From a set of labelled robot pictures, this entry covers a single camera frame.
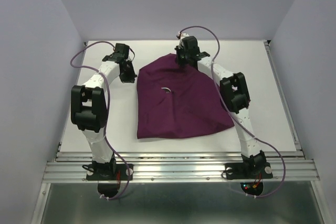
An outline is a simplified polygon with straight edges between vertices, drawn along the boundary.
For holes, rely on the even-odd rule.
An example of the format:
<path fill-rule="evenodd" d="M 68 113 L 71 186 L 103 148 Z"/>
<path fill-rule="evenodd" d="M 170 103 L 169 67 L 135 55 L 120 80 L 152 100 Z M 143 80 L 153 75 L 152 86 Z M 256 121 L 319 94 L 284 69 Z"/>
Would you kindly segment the stainless steel tray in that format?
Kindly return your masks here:
<path fill-rule="evenodd" d="M 167 94 L 169 94 L 169 93 L 173 93 L 173 91 L 170 89 L 170 88 L 168 88 L 168 87 L 162 87 L 161 88 L 165 93 L 167 93 Z"/>

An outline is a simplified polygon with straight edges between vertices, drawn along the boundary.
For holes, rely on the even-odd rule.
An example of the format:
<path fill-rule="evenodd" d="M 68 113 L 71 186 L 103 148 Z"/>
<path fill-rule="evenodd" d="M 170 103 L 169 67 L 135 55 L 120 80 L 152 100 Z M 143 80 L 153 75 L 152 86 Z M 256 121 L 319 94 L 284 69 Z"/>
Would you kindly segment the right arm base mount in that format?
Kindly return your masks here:
<path fill-rule="evenodd" d="M 274 177 L 269 163 L 261 168 L 250 168 L 243 162 L 226 163 L 224 166 L 222 177 L 226 180 L 240 180 L 242 193 L 255 198 L 261 197 L 264 190 L 263 180 Z"/>

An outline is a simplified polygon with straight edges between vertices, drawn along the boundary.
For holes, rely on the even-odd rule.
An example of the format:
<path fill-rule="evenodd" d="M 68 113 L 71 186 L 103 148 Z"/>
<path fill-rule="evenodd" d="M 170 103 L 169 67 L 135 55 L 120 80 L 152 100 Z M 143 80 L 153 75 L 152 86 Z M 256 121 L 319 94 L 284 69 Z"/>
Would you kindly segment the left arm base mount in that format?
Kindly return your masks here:
<path fill-rule="evenodd" d="M 94 170 L 92 164 L 82 165 L 86 171 L 86 180 L 97 182 L 99 197 L 105 200 L 116 200 L 123 196 L 133 179 L 134 165 L 116 164 L 115 172 Z"/>

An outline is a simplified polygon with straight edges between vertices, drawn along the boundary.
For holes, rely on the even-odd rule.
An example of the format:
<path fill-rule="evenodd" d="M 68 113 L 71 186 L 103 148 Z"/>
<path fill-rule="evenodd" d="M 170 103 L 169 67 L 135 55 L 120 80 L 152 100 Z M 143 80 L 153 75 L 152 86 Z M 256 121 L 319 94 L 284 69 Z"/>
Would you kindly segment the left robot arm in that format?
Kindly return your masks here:
<path fill-rule="evenodd" d="M 87 65 L 70 65 L 77 69 L 94 71 L 89 80 L 71 89 L 70 119 L 72 124 L 84 134 L 91 149 L 92 163 L 84 167 L 91 175 L 106 179 L 118 173 L 115 151 L 107 140 L 111 94 L 110 84 L 119 79 L 123 83 L 134 83 L 133 62 L 129 54 L 133 50 L 126 44 L 112 46 L 112 53 L 103 57 L 99 68 Z"/>

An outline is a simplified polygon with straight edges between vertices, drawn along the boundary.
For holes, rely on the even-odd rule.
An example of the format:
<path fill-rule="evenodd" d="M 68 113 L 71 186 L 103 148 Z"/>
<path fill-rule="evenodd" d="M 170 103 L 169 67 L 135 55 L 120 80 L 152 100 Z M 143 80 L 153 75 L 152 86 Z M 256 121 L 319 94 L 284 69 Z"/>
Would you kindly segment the purple cloth drape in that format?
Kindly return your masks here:
<path fill-rule="evenodd" d="M 168 54 L 139 70 L 137 137 L 191 138 L 232 128 L 212 79 L 192 67 L 181 69 L 175 58 Z"/>

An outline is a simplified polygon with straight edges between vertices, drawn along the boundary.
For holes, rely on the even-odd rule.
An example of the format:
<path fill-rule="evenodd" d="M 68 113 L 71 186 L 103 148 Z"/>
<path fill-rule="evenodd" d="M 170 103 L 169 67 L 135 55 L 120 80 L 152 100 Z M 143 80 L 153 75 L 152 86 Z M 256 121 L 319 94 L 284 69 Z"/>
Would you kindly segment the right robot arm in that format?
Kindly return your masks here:
<path fill-rule="evenodd" d="M 261 174 L 267 161 L 258 141 L 254 137 L 249 117 L 250 95 L 243 73 L 233 73 L 214 62 L 207 52 L 201 52 L 196 37 L 182 33 L 177 37 L 176 60 L 180 66 L 191 66 L 212 78 L 223 108 L 234 121 L 243 161 L 226 163 L 222 173 L 224 179 L 252 179 Z"/>

